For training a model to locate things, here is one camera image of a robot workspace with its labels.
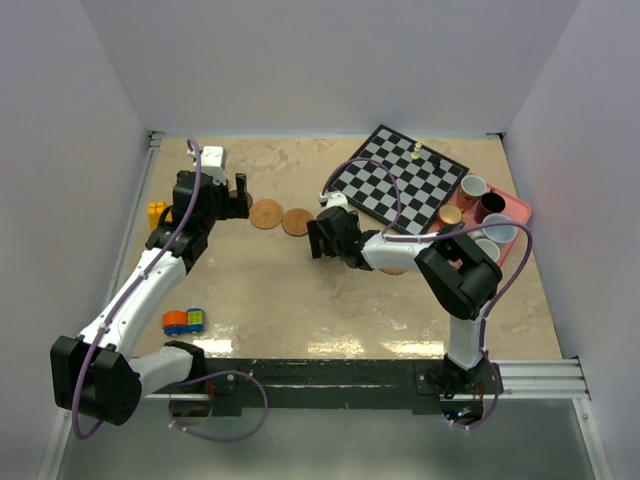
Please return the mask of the light blue cup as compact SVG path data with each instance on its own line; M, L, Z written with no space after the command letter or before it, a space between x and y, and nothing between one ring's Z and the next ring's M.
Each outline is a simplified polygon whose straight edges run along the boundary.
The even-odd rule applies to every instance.
M487 215L482 222L483 235L497 245L506 245L517 237L517 228L511 224L512 220L503 214Z

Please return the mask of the aluminium rail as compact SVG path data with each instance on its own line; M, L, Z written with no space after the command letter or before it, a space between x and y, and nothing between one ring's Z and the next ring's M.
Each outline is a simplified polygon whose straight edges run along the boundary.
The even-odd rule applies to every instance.
M270 398L280 393L302 394L361 390L391 393L401 397L426 395L452 399L473 394L507 394L522 398L582 398L588 389L577 360L489 362L478 382L455 383L449 387L435 379L442 372L443 359L427 360L238 360L237 373L224 373L208 381L166 386L155 395L177 400L204 400L207 384L216 397L238 394L247 387L262 386Z
M144 203L147 198L149 183L156 164L158 152L165 136L166 133L164 131L148 132L148 145L142 164L142 170L133 190L133 197L129 213L126 218L124 233L117 251L114 269L111 273L102 308L96 317L98 324L100 324L101 320L106 318L108 306L111 300L117 295L118 291L128 278L127 271L129 257L133 244L135 243L139 218L144 210Z

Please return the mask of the aluminium left rail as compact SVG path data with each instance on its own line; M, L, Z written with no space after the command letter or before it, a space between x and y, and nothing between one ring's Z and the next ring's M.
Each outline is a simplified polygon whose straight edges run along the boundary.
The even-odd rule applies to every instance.
M127 271L129 257L133 244L135 243L139 218L144 210L144 203L147 198L149 183L156 164L158 152L165 136L166 133L164 131L148 132L148 145L142 164L142 170L133 190L133 197L129 213L126 218L124 233L117 251L114 269L111 273L102 308L96 317L98 324L100 324L101 320L106 318L108 306L111 300L117 295L118 291L128 278Z

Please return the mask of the small woven rattan coaster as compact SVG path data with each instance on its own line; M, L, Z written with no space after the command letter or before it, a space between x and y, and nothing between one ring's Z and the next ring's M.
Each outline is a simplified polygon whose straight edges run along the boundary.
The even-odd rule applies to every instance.
M284 216L282 206L273 199L263 199L255 202L249 211L250 223L262 230L273 229L278 226Z

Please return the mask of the yellow toy block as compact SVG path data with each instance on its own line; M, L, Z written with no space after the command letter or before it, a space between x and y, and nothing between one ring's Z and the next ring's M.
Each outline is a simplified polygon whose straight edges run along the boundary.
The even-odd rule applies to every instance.
M150 202L147 208L150 231L153 232L161 222L172 222L171 206L166 202Z

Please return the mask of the black white chessboard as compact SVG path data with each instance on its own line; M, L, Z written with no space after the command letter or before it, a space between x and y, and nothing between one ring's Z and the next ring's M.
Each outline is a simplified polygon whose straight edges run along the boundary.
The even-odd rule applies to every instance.
M413 160L416 142L378 126L350 157L352 162L331 174L325 190L342 192L350 205L402 234L426 233L469 168L422 143L421 158ZM438 159L442 170L435 168Z

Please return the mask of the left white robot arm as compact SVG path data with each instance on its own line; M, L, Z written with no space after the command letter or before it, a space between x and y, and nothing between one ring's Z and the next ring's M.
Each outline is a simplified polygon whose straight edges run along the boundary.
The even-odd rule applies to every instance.
M205 385L199 347L172 340L141 358L132 352L164 298L206 250L215 223L248 217L246 175L236 174L235 182L231 190L206 173L178 173L173 203L162 212L129 279L90 325L51 347L58 407L119 426L151 393L174 383L185 392Z

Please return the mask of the orange toy car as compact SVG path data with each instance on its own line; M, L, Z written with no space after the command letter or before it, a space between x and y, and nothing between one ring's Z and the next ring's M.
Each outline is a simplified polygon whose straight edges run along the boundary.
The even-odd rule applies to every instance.
M166 312L162 318L162 329L167 336L197 334L205 330L205 312L200 308Z

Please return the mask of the copper orange cup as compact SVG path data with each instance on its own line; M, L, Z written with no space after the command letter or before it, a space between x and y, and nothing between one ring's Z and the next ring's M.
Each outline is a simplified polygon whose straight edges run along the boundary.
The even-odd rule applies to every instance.
M441 228L458 225L463 221L463 211L456 205L443 205L438 210L437 221Z

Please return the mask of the white floral mug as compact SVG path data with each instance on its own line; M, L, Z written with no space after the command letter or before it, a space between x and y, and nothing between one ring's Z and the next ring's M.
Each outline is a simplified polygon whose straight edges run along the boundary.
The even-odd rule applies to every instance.
M460 182L457 204L461 209L469 210L487 192L486 182L477 175L466 175Z

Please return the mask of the pink plastic tray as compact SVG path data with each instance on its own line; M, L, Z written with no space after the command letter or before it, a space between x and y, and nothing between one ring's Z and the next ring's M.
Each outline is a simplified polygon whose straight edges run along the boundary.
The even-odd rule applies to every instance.
M490 191L496 192L496 193L502 195L504 197L505 201L506 201L506 208L500 214L506 215L512 221L518 222L518 223L521 223L521 224L526 224L529 221L532 211L531 211L530 206L526 202L518 199L517 197L509 194L507 191L502 190L502 189L500 189L500 188L498 188L498 187L496 187L494 185L491 185L489 183L486 183L486 184L487 184L487 192L490 192ZM458 206L458 204L457 204L458 189L459 189L459 186L455 190L455 193L453 194L451 199L447 201L447 204L452 204L452 205ZM465 227L472 227L472 226L477 226L477 225L481 225L482 226L482 223L481 224L477 224L475 222L475 220L474 220L474 214L475 214L477 202L469 210L461 209L458 206L463 211L463 221L462 222L464 223ZM482 229L480 229L478 231L474 231L472 234L474 234L474 233L482 233L483 234ZM520 237L520 236L522 236L522 233L519 230L517 230L516 239L518 237ZM498 265L502 266L505 263L506 259L508 258L509 254L511 253L511 250L513 249L513 246L514 246L514 244L516 242L516 239L513 240L512 242L510 242L509 244L498 245L500 247L500 250L501 250L501 257L500 257L499 262L497 263Z

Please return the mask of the large woven rattan coaster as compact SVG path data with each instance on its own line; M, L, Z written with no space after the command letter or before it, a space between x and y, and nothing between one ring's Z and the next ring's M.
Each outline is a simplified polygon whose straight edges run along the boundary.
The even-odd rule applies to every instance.
M384 268L384 269L381 269L381 271L385 274L394 275L394 276L402 275L407 272L407 270L399 269L399 268Z

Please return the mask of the black maroon cup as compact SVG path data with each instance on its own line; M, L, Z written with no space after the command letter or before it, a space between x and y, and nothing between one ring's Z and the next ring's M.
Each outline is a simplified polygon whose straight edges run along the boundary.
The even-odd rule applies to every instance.
M477 202L474 220L481 224L488 215L500 214L505 208L506 201L502 195L493 191L487 192Z

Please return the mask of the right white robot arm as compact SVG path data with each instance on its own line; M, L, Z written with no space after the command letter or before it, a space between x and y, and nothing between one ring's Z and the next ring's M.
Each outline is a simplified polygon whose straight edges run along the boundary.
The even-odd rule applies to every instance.
M435 377L459 393L469 392L488 367L485 330L489 306L503 275L463 230L417 237L360 229L358 214L343 207L323 210L307 222L311 255L338 257L349 268L417 272L450 315L450 343Z

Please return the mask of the aluminium front rail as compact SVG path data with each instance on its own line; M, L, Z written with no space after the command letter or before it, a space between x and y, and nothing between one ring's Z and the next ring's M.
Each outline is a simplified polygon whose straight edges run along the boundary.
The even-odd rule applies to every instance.
M247 387L262 386L270 398L280 393L302 394L361 390L391 393L401 397L426 395L452 399L473 394L507 394L522 398L582 398L588 389L577 360L489 362L478 382L455 383L449 387L435 379L442 372L443 359L427 360L238 360L237 373L224 373L208 381L166 386L155 395L177 400L204 400L207 384L216 397L238 394Z

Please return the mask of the grey white mug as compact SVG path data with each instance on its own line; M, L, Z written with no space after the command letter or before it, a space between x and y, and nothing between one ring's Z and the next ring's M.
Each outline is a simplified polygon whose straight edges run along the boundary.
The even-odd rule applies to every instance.
M476 245L495 263L498 263L501 257L501 250L497 243L489 239L482 233L471 234L471 238Z

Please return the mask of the dark walnut coaster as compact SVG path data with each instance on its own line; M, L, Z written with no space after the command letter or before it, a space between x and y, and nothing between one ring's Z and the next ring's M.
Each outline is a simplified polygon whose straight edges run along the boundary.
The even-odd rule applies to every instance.
M231 198L238 198L238 191L237 191L237 190L235 190L235 189L234 189L234 190L230 190L230 191L229 191L229 196L230 196ZM246 195L246 196L247 196L247 198L248 198L249 200L253 201L253 197L251 196L251 194L250 194L250 193L247 193L247 195Z

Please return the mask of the light wooden coaster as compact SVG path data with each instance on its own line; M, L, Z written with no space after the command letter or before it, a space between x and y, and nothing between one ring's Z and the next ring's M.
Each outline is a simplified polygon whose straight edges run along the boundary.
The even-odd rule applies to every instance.
M302 237L308 234L307 223L313 219L313 215L308 210L293 208L284 213L281 226L286 234Z

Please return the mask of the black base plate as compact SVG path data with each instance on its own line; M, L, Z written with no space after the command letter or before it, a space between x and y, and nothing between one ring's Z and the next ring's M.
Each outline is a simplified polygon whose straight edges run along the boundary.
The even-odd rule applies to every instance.
M483 361L465 373L446 359L233 359L200 362L193 379L220 372L210 388L203 382L159 390L174 399L205 400L212 414L238 415L244 408L405 410L438 415L445 402L504 391L499 366Z

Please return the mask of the white chess piece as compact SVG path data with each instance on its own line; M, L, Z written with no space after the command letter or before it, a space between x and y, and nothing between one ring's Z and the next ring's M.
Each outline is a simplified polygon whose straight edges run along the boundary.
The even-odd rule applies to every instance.
M413 151L411 152L411 158L413 160L417 160L421 158L422 144L420 142L416 142L414 144Z

